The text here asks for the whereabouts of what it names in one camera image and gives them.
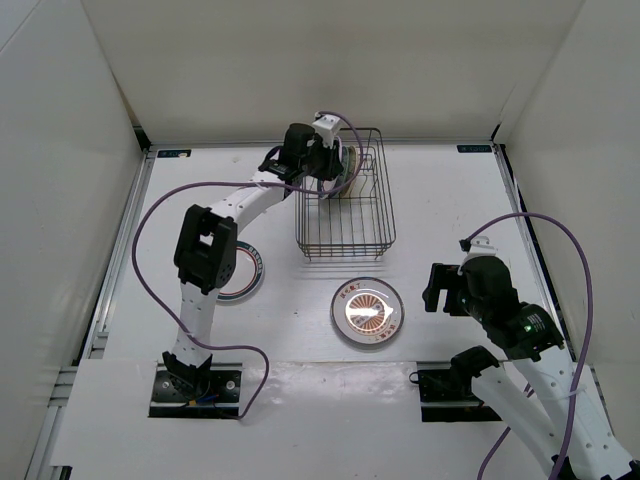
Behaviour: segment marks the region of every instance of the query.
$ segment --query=white plate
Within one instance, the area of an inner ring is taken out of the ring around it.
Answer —
[[[236,269],[218,295],[218,303],[233,303],[253,293],[262,283],[264,264],[258,251],[245,242],[236,245]]]
[[[404,320],[404,305],[391,285],[382,280],[354,278],[333,296],[331,320],[350,342],[377,346],[398,334]]]

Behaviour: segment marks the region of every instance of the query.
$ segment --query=dish rack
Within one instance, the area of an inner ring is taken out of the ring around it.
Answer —
[[[378,259],[396,239],[382,134],[377,128],[357,130],[363,142],[364,163],[350,191],[333,198],[296,193],[296,241],[309,259]],[[353,132],[342,129],[339,135],[343,146],[355,146],[359,160]],[[303,185],[309,190],[318,188],[317,180],[310,177]]]

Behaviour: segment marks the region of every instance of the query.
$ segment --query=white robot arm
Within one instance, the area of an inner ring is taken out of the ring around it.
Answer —
[[[305,176],[331,181],[342,173],[335,142],[339,128],[340,118],[326,114],[316,115],[312,125],[292,124],[283,145],[267,154],[248,182],[252,186],[207,208],[193,205],[187,210],[174,263],[182,291],[180,321],[189,333],[179,329],[171,352],[163,353],[172,383],[184,396],[197,398],[206,389],[199,378],[207,374],[199,375],[199,369],[208,370],[211,352],[191,339],[209,343],[218,294],[235,269],[238,235],[262,212],[285,200]]]
[[[423,294],[427,311],[436,311],[441,290],[447,290],[444,311],[471,316],[502,348],[540,400],[532,404],[484,347],[452,359],[452,378],[490,406],[533,453],[549,475],[560,451],[569,415],[576,409],[562,479],[618,480],[640,478],[633,457],[614,438],[594,401],[581,389],[571,392],[573,361],[557,326],[541,307],[518,300],[509,270],[495,256],[487,237],[476,237],[461,265],[434,264]]]

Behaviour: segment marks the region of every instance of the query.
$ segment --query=purple cable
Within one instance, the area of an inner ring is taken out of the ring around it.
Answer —
[[[578,389],[578,384],[580,383],[580,376],[582,375],[582,369],[584,368],[584,365],[587,361],[587,352],[589,350],[589,343],[591,342],[591,333],[593,332],[593,284],[591,282],[591,270],[589,269],[589,262],[587,261],[587,256],[585,255],[584,250],[580,246],[580,242],[578,242],[578,239],[575,237],[575,235],[571,233],[571,231],[566,226],[564,226],[555,218],[550,217],[548,215],[543,215],[541,213],[519,212],[519,213],[509,213],[507,215],[502,215],[501,217],[495,218],[491,220],[489,223],[480,227],[478,230],[476,230],[471,235],[469,235],[469,237],[467,237],[467,240],[471,240],[472,238],[476,237],[477,235],[485,231],[487,228],[491,227],[492,225],[495,225],[498,222],[501,222],[502,220],[506,220],[508,218],[516,218],[516,217],[540,218],[542,220],[546,220],[547,222],[553,223],[555,226],[560,228],[569,237],[573,245],[576,247],[576,250],[578,251],[578,255],[580,256],[580,260],[582,261],[584,276],[587,283],[587,326],[584,332],[584,341],[582,343],[582,350],[580,350],[580,356],[578,357],[578,363],[576,364],[576,371],[573,375],[573,380],[571,381],[571,391],[569,393],[573,393]],[[564,438],[562,439],[562,446],[560,447],[560,452],[558,454],[558,458],[556,459],[556,463],[553,465],[553,469],[551,470],[551,474],[549,475],[549,480],[557,480],[558,475],[560,474],[560,470],[562,469],[564,459],[567,456],[567,451],[569,450],[569,442],[571,441],[571,433],[573,431],[573,420],[576,413],[576,401],[577,401],[577,395],[571,395],[571,398],[569,398],[569,411],[567,412],[567,425],[564,430]],[[495,450],[498,449],[498,447],[504,440],[504,437],[506,437],[508,433],[509,433],[508,431],[505,431],[498,439],[498,442],[496,443],[496,445],[494,445],[491,451],[489,451],[489,455],[485,459],[487,463],[491,459],[491,456],[493,456],[493,454],[495,453]],[[478,474],[478,480],[482,479],[483,472],[484,470],[482,470],[481,468],[481,471]]]
[[[535,393],[533,390],[530,390],[530,389],[531,389],[531,385],[529,385],[527,383],[527,386],[524,388],[524,393],[527,394],[527,398],[531,398],[531,396]],[[502,445],[502,442],[504,442],[504,439],[507,438],[507,435],[509,435],[510,431],[511,431],[511,427],[505,428],[504,432],[502,432],[502,435],[500,435],[500,437],[496,441],[495,445],[493,447],[491,447],[491,450],[489,450],[489,453],[487,453],[487,456],[482,461],[482,465],[480,465],[480,470],[478,471],[478,479],[477,480],[482,480],[482,476],[484,475],[484,471],[487,469],[487,466],[489,465],[489,462],[491,461],[493,456],[496,454],[496,452],[498,451],[498,449]]]
[[[364,145],[362,143],[362,138],[360,138],[360,134],[358,133],[358,130],[354,127],[354,125],[344,115],[342,115],[340,113],[336,113],[336,112],[329,112],[329,111],[318,112],[318,113],[321,114],[321,115],[333,115],[333,116],[339,117],[342,121],[344,121],[344,123],[346,123],[349,126],[349,128],[353,131],[353,134],[354,134],[354,136],[356,138],[356,141],[358,142],[358,147],[360,149],[360,162],[358,163],[358,167],[356,168],[356,171],[354,172],[353,176],[349,180],[347,180],[345,183],[343,183],[342,185],[340,185],[340,186],[338,186],[336,188],[333,188],[331,190],[327,190],[326,192],[323,192],[324,195],[329,195],[331,193],[339,192],[340,190],[342,190],[343,188],[345,188],[347,185],[349,185],[351,182],[353,182],[355,180],[355,178],[358,175],[358,173],[360,172],[360,169],[362,168],[362,164],[364,162]],[[174,188],[173,190],[165,193],[158,200],[156,200],[153,205],[151,205],[149,210],[147,210],[147,212],[142,217],[142,220],[140,220],[140,224],[138,225],[138,228],[136,229],[136,233],[133,236],[133,243],[131,245],[131,264],[133,265],[133,271],[135,272],[136,277],[138,277],[138,281],[142,285],[142,288],[144,288],[145,291],[149,294],[149,296],[153,300],[155,300],[155,302],[158,305],[160,305],[160,307],[162,307],[162,309],[165,312],[167,312],[171,318],[173,318],[173,320],[178,324],[178,327],[180,327],[180,329],[187,335],[187,337],[189,337],[189,340],[191,340],[194,344],[196,344],[200,348],[204,348],[205,350],[211,350],[211,351],[249,350],[251,352],[256,352],[264,360],[264,375],[262,376],[262,380],[258,384],[258,388],[256,388],[256,391],[253,393],[253,395],[249,399],[249,402],[247,403],[247,406],[245,407],[244,411],[240,415],[224,415],[227,418],[232,418],[232,419],[235,419],[235,420],[242,420],[245,417],[245,415],[249,411],[249,408],[251,408],[251,405],[253,405],[253,402],[255,401],[255,399],[258,397],[258,395],[262,391],[262,388],[264,387],[264,384],[267,382],[267,378],[269,377],[269,367],[270,367],[269,357],[267,357],[267,354],[264,353],[264,351],[262,351],[260,348],[254,347],[252,345],[214,346],[214,345],[208,345],[206,343],[203,343],[200,340],[198,340],[197,338],[192,337],[191,333],[189,332],[189,329],[180,320],[180,317],[178,315],[176,315],[176,313],[173,310],[171,310],[171,307],[169,307],[169,305],[167,305],[153,291],[153,289],[149,286],[149,284],[145,280],[144,276],[142,275],[142,272],[140,271],[140,266],[138,264],[138,243],[140,241],[140,235],[142,234],[142,230],[144,229],[144,226],[149,221],[149,218],[151,217],[151,214],[165,200],[167,200],[169,197],[172,197],[173,195],[175,195],[177,193],[180,193],[180,192],[182,192],[184,190],[190,190],[192,188],[199,188],[199,187],[255,187],[257,185],[259,185],[261,187],[285,188],[287,190],[292,190],[292,191],[301,192],[301,193],[307,193],[307,194],[313,194],[313,195],[318,195],[318,193],[319,193],[317,191],[305,190],[304,188],[296,187],[296,186],[293,186],[293,185],[286,185],[284,183],[276,183],[276,182],[260,182],[259,184],[251,183],[251,182],[196,182],[196,183],[189,183],[189,184],[182,185],[180,187]]]

